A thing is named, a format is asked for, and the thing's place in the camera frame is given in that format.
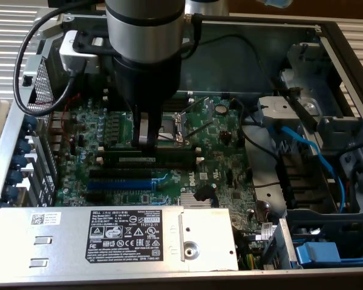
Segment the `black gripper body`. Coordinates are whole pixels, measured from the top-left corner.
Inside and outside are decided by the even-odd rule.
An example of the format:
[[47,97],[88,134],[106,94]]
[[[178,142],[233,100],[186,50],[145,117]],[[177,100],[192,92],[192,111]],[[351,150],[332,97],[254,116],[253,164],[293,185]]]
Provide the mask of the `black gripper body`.
[[159,108],[180,86],[182,58],[176,53],[155,63],[138,63],[113,57],[114,78],[119,94],[130,109]]

